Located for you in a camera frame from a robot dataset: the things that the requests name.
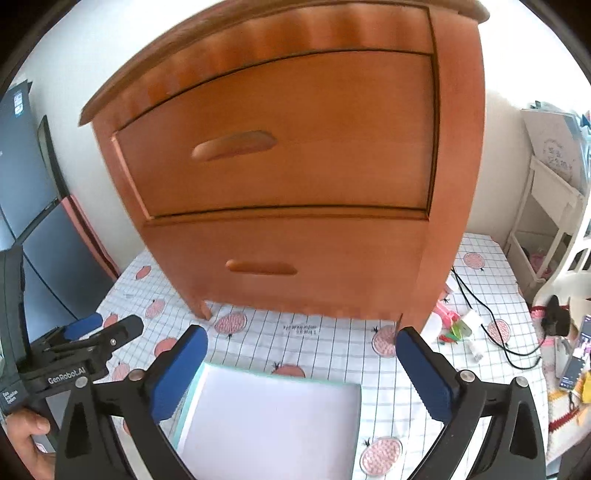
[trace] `white box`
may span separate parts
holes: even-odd
[[[535,156],[582,194],[587,191],[587,142],[570,113],[521,111]]]

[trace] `white wall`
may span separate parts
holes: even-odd
[[[591,86],[558,37],[519,0],[480,1],[491,13],[479,27],[486,130],[467,230],[488,234],[503,245],[517,214],[531,156],[519,110],[543,100],[584,113],[591,108]]]
[[[518,0],[482,0],[486,132],[467,230],[504,244],[517,212],[531,146],[519,108],[546,100],[579,112],[591,87],[558,38]],[[106,171],[83,105],[121,65],[215,0],[82,0],[33,50],[16,80],[33,81],[37,118],[47,114],[68,187],[120,267],[143,248]]]
[[[33,114],[37,121],[47,115],[68,188],[121,268],[144,246],[111,182],[92,128],[78,127],[80,111],[135,53],[214,3],[82,0],[43,37],[13,82],[33,81]]]

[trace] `human hand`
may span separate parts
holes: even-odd
[[[41,452],[31,435],[47,435],[49,421],[30,410],[19,410],[6,419],[8,440],[35,480],[54,480],[55,453]]]

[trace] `screw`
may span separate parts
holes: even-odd
[[[132,382],[137,382],[138,380],[142,380],[145,375],[145,371],[141,368],[134,368],[129,374],[127,378],[129,378]]]
[[[80,377],[80,378],[76,378],[76,388],[84,388],[86,386],[86,384],[88,383],[88,379],[86,377]]]
[[[460,372],[460,378],[466,383],[472,383],[476,379],[476,375],[469,370],[462,370]]]
[[[517,377],[515,379],[515,383],[517,383],[517,385],[519,385],[522,388],[525,388],[529,385],[527,378],[525,378],[525,377]]]

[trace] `wooden drawer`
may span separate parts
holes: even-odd
[[[208,299],[397,320],[415,289],[427,228],[424,220],[266,218],[147,226],[143,236],[195,312]]]
[[[152,217],[305,205],[424,210],[433,129],[430,56],[347,51],[212,80],[115,141]]]

